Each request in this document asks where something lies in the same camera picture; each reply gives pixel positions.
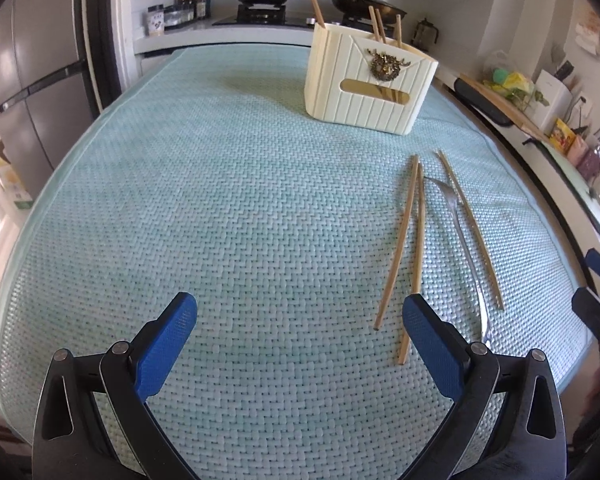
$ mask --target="cutting board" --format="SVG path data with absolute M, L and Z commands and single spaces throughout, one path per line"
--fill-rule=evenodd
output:
M 505 114 L 513 123 L 519 127 L 528 136 L 534 137 L 537 140 L 546 141 L 547 137 L 538 127 L 532 123 L 523 112 L 518 110 L 510 101 L 496 94 L 490 88 L 487 88 L 482 83 L 478 83 L 475 79 L 470 78 L 465 74 L 460 74 L 460 79 L 467 83 L 475 91 L 479 92 L 484 98 L 488 99 L 498 110 Z

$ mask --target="food box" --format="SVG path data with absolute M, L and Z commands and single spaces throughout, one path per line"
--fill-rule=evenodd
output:
M 575 138 L 576 134 L 571 131 L 570 127 L 558 119 L 555 122 L 554 129 L 549 137 L 549 142 L 551 142 L 551 144 L 560 152 L 560 154 L 566 155 Z
M 315 26 L 304 84 L 311 117 L 397 135 L 411 131 L 438 62 L 395 40 L 326 24 Z

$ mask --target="metal fork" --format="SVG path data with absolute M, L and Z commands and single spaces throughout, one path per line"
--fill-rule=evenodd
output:
M 440 191 L 442 191 L 442 194 L 445 196 L 446 204 L 449 206 L 449 210 L 451 211 L 451 216 L 454 220 L 454 227 L 456 228 L 456 232 L 460 238 L 460 244 L 462 245 L 464 256 L 469 263 L 469 270 L 471 271 L 471 276 L 474 279 L 475 291 L 478 294 L 478 306 L 480 306 L 480 334 L 482 336 L 481 341 L 487 345 L 488 348 L 491 348 L 491 324 L 489 322 L 489 313 L 487 311 L 487 304 L 484 301 L 484 293 L 482 292 L 482 287 L 480 286 L 478 271 L 475 269 L 474 260 L 471 257 L 469 247 L 466 244 L 466 239 L 464 238 L 462 228 L 460 227 L 460 221 L 458 220 L 458 196 L 456 195 L 455 190 L 449 186 L 449 184 L 445 184 L 441 180 L 431 178 L 430 176 L 426 176 L 425 179 L 430 180 L 436 184 L 438 188 L 440 188 Z

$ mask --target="light blue woven mat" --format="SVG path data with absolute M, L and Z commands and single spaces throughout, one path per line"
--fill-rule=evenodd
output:
M 396 365 L 413 221 L 384 327 L 372 329 L 408 158 L 445 179 L 439 148 L 500 280 L 504 312 L 480 267 L 494 351 L 542 348 L 558 383 L 577 362 L 589 335 L 570 310 L 574 277 L 492 143 L 433 89 L 407 137 L 315 121 L 307 57 L 273 45 L 176 53 L 56 171 L 0 291 L 0 408 L 28 440 L 57 348 L 102 352 L 185 290 L 198 325 L 149 404 L 202 478 L 396 478 L 450 405 L 413 348 Z M 468 268 L 442 196 L 426 193 L 423 294 L 476 340 Z

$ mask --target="wooden chopstick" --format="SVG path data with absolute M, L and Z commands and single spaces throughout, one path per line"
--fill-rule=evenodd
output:
M 487 249 L 487 245 L 484 242 L 484 238 L 482 237 L 482 233 L 480 232 L 480 226 L 475 219 L 474 212 L 471 211 L 471 206 L 469 206 L 469 201 L 466 199 L 462 188 L 460 187 L 460 183 L 458 182 L 458 178 L 454 173 L 454 170 L 451 168 L 451 164 L 446 160 L 446 156 L 443 152 L 438 152 L 438 157 L 442 162 L 442 165 L 445 167 L 445 171 L 447 172 L 451 182 L 454 184 L 456 191 L 458 192 L 458 196 L 464 205 L 464 210 L 466 211 L 467 219 L 469 220 L 469 225 L 471 226 L 472 231 L 474 232 L 475 238 L 478 241 L 478 246 L 480 247 L 480 252 L 482 253 L 482 257 L 484 259 L 484 263 L 487 269 L 487 274 L 491 279 L 491 283 L 493 285 L 493 291 L 496 296 L 496 301 L 498 306 L 504 310 L 504 300 L 502 299 L 502 292 L 500 291 L 500 285 L 498 284 L 498 277 L 496 276 L 496 271 L 493 268 L 493 263 L 491 261 L 491 257 L 489 256 L 489 250 Z
M 386 44 L 386 36 L 384 34 L 384 24 L 382 23 L 382 16 L 380 11 L 376 9 L 376 22 L 378 22 L 378 28 L 380 29 L 380 35 L 382 36 L 382 42 Z
M 314 6 L 315 19 L 322 28 L 326 28 L 324 26 L 324 18 L 322 17 L 322 11 L 320 10 L 320 5 L 318 5 L 318 0 L 311 0 L 311 3 Z
M 398 43 L 398 48 L 402 48 L 402 19 L 400 14 L 395 17 L 394 40 Z
M 374 28 L 374 36 L 376 37 L 376 41 L 380 41 L 380 31 L 378 30 L 378 20 L 376 20 L 376 10 L 372 5 L 369 5 L 369 15 L 371 16 L 371 25 Z
M 380 330 L 382 326 L 382 318 L 386 312 L 386 308 L 389 305 L 391 296 L 394 293 L 395 279 L 398 277 L 398 269 L 400 268 L 400 260 L 402 259 L 402 252 L 404 251 L 404 240 L 407 237 L 407 228 L 409 227 L 409 218 L 411 217 L 411 208 L 413 207 L 413 197 L 416 191 L 416 183 L 418 181 L 418 165 L 420 161 L 417 155 L 411 157 L 411 179 L 409 182 L 409 190 L 407 192 L 407 202 L 404 204 L 404 213 L 402 214 L 402 222 L 400 224 L 400 230 L 398 231 L 398 242 L 395 247 L 394 260 L 391 263 L 391 269 L 389 269 L 389 275 L 387 276 L 386 283 L 384 284 L 384 291 L 382 292 L 382 299 L 378 306 L 378 315 L 376 316 L 376 322 L 374 323 L 374 329 Z
M 418 164 L 418 233 L 416 234 L 416 258 L 413 273 L 411 275 L 411 293 L 420 294 L 422 290 L 422 260 L 424 258 L 424 226 L 427 217 L 427 205 L 424 198 L 424 168 L 422 163 Z M 403 329 L 402 342 L 398 352 L 398 364 L 407 362 L 407 354 L 411 338 Z

